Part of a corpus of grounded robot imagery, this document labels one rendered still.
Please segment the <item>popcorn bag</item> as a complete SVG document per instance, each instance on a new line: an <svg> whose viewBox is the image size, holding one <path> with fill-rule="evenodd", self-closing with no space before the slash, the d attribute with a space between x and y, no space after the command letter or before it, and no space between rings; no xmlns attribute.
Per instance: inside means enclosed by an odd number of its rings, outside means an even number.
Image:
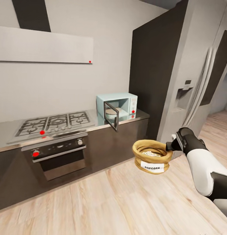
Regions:
<svg viewBox="0 0 227 235"><path fill-rule="evenodd" d="M142 171L150 174L159 175L169 168L169 162L172 160L172 150L166 151L166 144L161 141L138 140L132 147L135 154L135 165ZM151 152L157 156L145 154Z"/></svg>

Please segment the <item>microwave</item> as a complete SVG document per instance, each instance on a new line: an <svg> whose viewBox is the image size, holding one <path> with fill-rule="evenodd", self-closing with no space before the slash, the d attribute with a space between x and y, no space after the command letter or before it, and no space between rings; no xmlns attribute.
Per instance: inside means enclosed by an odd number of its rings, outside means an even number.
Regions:
<svg viewBox="0 0 227 235"><path fill-rule="evenodd" d="M97 110L118 132L119 116L132 114L136 112L138 96L128 92L97 94Z"/></svg>

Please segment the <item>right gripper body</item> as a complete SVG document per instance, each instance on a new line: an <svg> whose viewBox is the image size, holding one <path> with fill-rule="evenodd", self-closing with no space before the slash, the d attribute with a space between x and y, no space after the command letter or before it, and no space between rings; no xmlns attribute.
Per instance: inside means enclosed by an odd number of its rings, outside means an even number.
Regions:
<svg viewBox="0 0 227 235"><path fill-rule="evenodd" d="M168 150L172 150L172 151L181 150L182 151L181 147L179 147L174 141L173 142L166 142L166 146L167 146Z"/></svg>

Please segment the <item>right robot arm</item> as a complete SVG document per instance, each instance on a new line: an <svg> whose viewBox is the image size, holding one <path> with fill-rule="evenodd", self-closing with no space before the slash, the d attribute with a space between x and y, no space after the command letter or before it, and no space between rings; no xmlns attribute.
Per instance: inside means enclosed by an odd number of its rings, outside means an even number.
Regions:
<svg viewBox="0 0 227 235"><path fill-rule="evenodd" d="M197 192L209 198L227 217L227 169L188 127L180 128L172 139L173 142L166 142L166 151L184 152Z"/></svg>

